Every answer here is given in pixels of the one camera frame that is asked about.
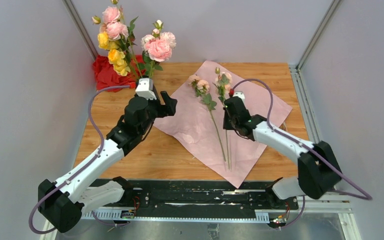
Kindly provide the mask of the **cream ribbon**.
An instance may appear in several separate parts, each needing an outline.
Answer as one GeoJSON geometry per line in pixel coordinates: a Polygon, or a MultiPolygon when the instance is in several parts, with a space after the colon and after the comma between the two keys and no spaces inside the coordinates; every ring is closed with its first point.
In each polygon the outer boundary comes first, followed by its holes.
{"type": "Polygon", "coordinates": [[[279,128],[285,132],[288,132],[288,127],[285,121],[279,126],[279,128]]]}

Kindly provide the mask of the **yellow rose bunch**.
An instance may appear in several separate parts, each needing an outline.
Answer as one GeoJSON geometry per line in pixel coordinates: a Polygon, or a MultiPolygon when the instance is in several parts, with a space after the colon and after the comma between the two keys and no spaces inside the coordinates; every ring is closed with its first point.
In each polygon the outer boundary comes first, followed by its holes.
{"type": "Polygon", "coordinates": [[[132,72],[132,56],[125,39],[111,40],[106,32],[97,35],[98,47],[106,50],[108,62],[113,66],[114,71],[127,77],[132,72]]]}

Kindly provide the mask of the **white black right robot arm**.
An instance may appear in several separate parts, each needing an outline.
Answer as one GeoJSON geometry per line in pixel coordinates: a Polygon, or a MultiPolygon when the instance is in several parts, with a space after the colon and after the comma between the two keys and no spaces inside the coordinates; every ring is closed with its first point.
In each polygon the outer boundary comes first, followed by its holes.
{"type": "Polygon", "coordinates": [[[224,105],[223,124],[228,130],[275,149],[297,165],[296,177],[281,177],[265,190],[265,201],[270,208],[278,209],[290,197],[308,196],[317,200],[342,179],[341,169],[327,142],[300,139],[273,126],[261,115],[250,115],[238,96],[228,98],[224,105]]]}

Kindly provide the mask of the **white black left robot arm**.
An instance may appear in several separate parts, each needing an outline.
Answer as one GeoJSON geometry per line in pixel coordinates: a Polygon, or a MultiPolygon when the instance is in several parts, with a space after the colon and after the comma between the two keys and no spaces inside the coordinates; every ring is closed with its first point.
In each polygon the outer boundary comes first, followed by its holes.
{"type": "Polygon", "coordinates": [[[158,97],[131,98],[115,127],[104,136],[95,151],[74,169],[51,182],[45,179],[38,186],[35,207],[60,233],[71,230],[81,217],[108,204],[129,206],[134,199],[134,187],[118,176],[99,187],[91,184],[114,163],[127,156],[143,142],[157,118],[174,116],[178,101],[166,91],[158,97]]]}

